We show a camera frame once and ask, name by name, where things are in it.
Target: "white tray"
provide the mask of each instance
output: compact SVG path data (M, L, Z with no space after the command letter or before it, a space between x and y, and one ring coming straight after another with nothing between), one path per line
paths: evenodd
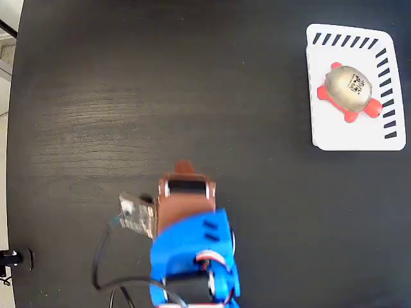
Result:
M325 151L398 151L406 143L403 96L394 43L389 34L328 24L307 28L313 144ZM330 102L317 97L333 62L355 67L372 84L372 97L383 104L372 119L360 112L353 123Z

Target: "black wire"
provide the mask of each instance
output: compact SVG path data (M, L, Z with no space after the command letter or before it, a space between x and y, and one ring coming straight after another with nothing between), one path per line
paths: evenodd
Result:
M13 38L17 38L17 31L15 31L12 27L10 27L7 23L0 19L0 28L5 30L8 34L10 34Z
M7 277L6 279L0 278L0 281L3 281L3 285L10 287L10 286L11 286L11 283L10 283L9 280L10 280L11 278L12 278L11 276Z
M98 283L98 264L100 263L101 254L107 245L107 240L109 238L111 230L112 230L111 224L108 224L107 228L105 229L103 233L103 236L101 237L96 253L94 254L94 260L93 260L92 269L91 269L91 283L98 291L103 291L106 289L113 289L111 296L110 296L110 308L112 308L112 303L114 302L114 295L116 294L116 289L118 287L123 292L123 295L126 298L130 308L135 308L133 301L131 300L131 297L128 294L124 285L130 285L130 284L142 283L142 282L146 284L153 284L161 288L162 290L167 292L167 295L173 302L180 305L181 308L187 308L187 304L185 303L185 301L183 301L183 299L181 299L179 295L169 290L166 286L161 284L159 281L151 279L150 277L147 277L147 276L129 276L129 277L124 277L124 278L118 278L110 282L107 282L106 284L99 285Z
M114 305L114 296L116 295L116 291L117 291L117 290L118 290L118 289L115 287L115 288L113 289L113 291L111 291L109 308L113 308L113 305ZM134 303L133 303L133 301L132 301L129 293L127 292L126 288L125 288L125 287L120 287L120 290L123 292L123 295L124 295L124 297L125 297L128 305L129 305L131 308L136 308L136 307L134 306Z

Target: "wood grain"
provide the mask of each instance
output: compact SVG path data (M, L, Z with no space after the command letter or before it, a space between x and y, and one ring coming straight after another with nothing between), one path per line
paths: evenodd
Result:
M389 32L411 97L406 1L26 1L10 100L11 247L20 307L104 307L92 256L118 193L155 193L179 158L217 183L237 233L243 307L340 307L411 277L410 147L311 144L305 29ZM405 104L406 125L411 109ZM150 243L118 232L103 278L148 273ZM147 287L135 287L148 307ZM118 307L126 307L122 299Z

